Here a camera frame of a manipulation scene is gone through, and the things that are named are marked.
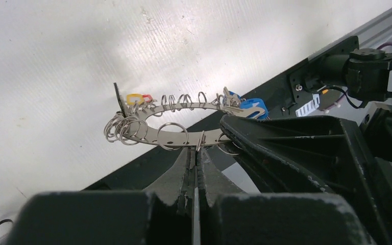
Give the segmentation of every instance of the scratch mark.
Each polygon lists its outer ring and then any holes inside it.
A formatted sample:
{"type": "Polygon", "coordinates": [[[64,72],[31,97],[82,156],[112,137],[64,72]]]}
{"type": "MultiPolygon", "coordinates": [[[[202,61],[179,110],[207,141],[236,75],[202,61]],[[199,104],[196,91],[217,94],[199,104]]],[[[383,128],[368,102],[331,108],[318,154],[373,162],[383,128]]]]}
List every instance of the scratch mark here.
{"type": "Polygon", "coordinates": [[[191,31],[190,31],[189,29],[187,29],[187,28],[186,28],[186,30],[187,30],[188,32],[190,32],[190,33],[194,36],[193,32],[191,32],[191,31]]]}
{"type": "Polygon", "coordinates": [[[16,189],[20,192],[20,194],[22,194],[24,196],[24,198],[28,199],[25,194],[23,194],[23,192],[21,192],[21,190],[19,190],[19,188],[16,187],[16,189]]]}

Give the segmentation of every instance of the white label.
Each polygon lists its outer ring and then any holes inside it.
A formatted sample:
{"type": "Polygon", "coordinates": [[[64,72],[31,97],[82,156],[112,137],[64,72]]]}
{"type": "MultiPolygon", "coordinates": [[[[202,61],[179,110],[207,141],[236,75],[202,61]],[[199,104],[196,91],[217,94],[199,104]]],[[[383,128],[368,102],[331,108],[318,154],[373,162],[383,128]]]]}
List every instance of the white label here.
{"type": "Polygon", "coordinates": [[[307,104],[295,111],[295,115],[297,115],[297,117],[307,116],[310,113],[316,111],[320,103],[319,94],[316,93],[313,95],[313,100],[309,101],[307,104]]]}

